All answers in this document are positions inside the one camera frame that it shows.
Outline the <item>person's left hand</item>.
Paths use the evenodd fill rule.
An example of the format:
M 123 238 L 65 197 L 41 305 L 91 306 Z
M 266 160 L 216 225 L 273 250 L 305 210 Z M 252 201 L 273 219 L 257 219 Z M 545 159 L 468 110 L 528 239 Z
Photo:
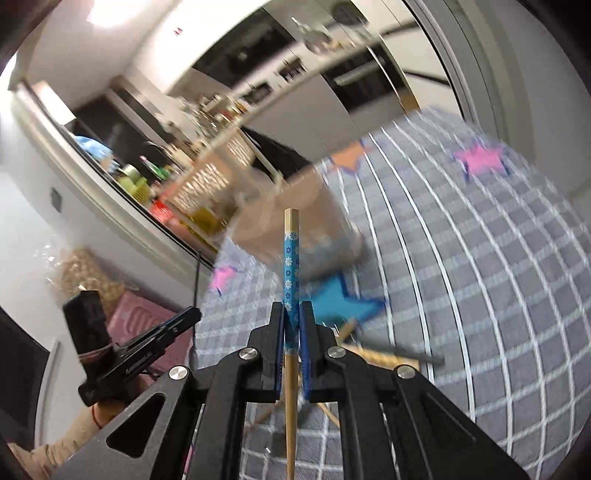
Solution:
M 125 409 L 121 401 L 97 402 L 85 407 L 56 442 L 25 450 L 15 443 L 8 448 L 32 479 L 50 479 L 55 471 Z

